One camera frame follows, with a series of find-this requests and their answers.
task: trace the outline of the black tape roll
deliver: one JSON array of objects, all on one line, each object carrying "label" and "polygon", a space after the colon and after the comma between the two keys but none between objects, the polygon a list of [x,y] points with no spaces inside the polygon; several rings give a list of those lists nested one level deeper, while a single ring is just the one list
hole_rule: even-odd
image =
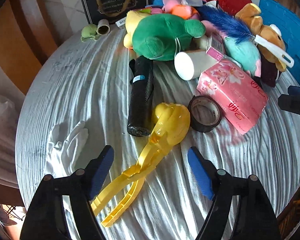
[{"label": "black tape roll", "polygon": [[132,136],[148,136],[152,131],[153,60],[140,56],[129,66],[133,80],[127,131]]},{"label": "black tape roll", "polygon": [[221,108],[211,98],[193,97],[188,105],[190,126],[198,132],[210,132],[221,121]]}]

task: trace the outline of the black garbage bag roll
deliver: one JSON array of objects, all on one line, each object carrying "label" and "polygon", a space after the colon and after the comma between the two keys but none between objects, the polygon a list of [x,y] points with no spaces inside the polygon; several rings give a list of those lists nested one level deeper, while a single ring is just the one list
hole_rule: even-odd
[{"label": "black garbage bag roll", "polygon": [[133,136],[148,136],[152,130],[153,60],[140,56],[129,67],[133,79],[127,130]]}]

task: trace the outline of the blue plastic board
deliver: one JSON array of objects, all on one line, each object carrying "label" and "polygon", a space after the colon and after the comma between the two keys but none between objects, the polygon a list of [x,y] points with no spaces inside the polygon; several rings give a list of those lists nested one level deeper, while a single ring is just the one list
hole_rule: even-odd
[{"label": "blue plastic board", "polygon": [[274,0],[260,0],[259,7],[263,23],[275,24],[280,29],[286,51],[294,59],[289,71],[300,85],[300,19]]}]

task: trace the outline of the yellow plastic tongs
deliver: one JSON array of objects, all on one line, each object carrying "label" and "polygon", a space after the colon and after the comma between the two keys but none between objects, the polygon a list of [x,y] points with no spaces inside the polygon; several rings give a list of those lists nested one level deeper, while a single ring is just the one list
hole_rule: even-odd
[{"label": "yellow plastic tongs", "polygon": [[108,184],[91,204],[96,216],[120,190],[132,183],[124,198],[101,222],[104,227],[110,227],[121,216],[137,197],[146,176],[183,140],[190,126],[190,113],[183,105],[161,103],[154,110],[153,121],[156,125],[137,163]]}]

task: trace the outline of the gold ribbon handle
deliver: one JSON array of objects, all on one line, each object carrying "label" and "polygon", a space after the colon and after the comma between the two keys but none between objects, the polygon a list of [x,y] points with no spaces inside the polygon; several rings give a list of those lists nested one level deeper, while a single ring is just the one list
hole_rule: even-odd
[{"label": "gold ribbon handle", "polygon": [[108,17],[117,17],[118,15],[122,14],[128,8],[128,5],[129,5],[130,1],[131,0],[125,0],[123,5],[122,5],[121,11],[116,12],[116,13],[106,13],[105,11],[103,11],[103,5],[102,5],[101,0],[97,0],[97,4],[98,4],[99,8],[103,11],[103,13],[105,15],[107,15]]}]

